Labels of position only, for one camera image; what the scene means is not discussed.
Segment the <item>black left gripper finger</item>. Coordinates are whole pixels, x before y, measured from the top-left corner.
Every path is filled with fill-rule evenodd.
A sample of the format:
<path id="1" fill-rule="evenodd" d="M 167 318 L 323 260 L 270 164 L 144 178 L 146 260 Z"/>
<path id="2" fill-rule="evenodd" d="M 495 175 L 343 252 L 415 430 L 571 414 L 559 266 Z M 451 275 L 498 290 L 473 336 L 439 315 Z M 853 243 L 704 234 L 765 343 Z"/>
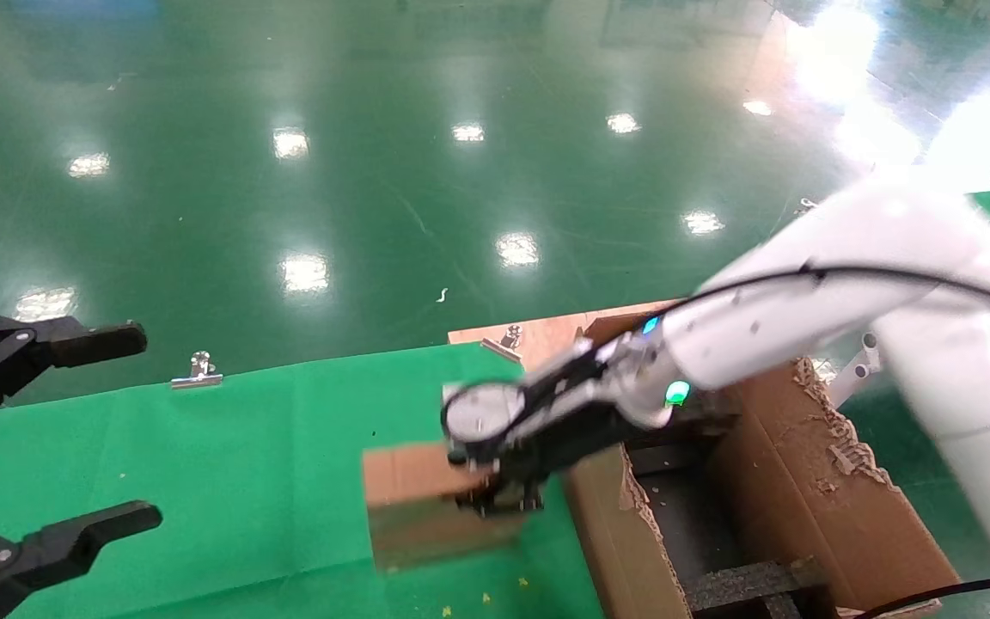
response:
<path id="1" fill-rule="evenodd" d="M 72 316 L 21 322 L 0 315 L 0 407 L 43 373 L 140 355 L 148 336 L 137 322 L 87 328 Z"/>
<path id="2" fill-rule="evenodd" d="M 108 544 L 161 523 L 153 503 L 129 501 L 45 525 L 17 542 L 0 536 L 0 618 L 38 591 L 85 576 Z"/>

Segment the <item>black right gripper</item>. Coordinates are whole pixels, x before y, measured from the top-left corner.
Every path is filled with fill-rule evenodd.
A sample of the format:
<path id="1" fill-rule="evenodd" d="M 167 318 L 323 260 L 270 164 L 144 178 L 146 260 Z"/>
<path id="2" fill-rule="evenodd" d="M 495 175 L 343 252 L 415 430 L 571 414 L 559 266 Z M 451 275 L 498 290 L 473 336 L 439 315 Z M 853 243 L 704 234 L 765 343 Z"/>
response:
<path id="1" fill-rule="evenodd" d="M 538 370 L 496 383 L 494 443 L 447 443 L 451 468 L 494 475 L 457 494 L 480 518 L 545 509 L 541 485 L 670 420 L 670 352 L 662 340 L 574 340 Z"/>

